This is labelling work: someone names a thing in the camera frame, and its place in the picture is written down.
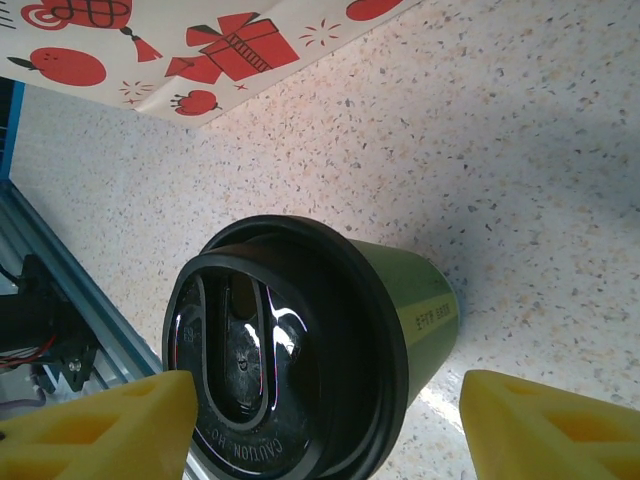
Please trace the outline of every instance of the speckled floor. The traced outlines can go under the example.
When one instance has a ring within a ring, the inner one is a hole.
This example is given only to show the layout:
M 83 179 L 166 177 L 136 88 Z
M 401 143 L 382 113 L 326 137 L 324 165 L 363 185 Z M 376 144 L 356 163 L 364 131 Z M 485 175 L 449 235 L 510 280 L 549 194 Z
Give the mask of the speckled floor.
M 640 405 L 639 23 L 427 1 L 200 130 L 28 88 L 12 178 L 156 349 L 178 269 L 247 215 L 431 258 L 464 324 L 376 478 L 470 480 L 468 369 Z

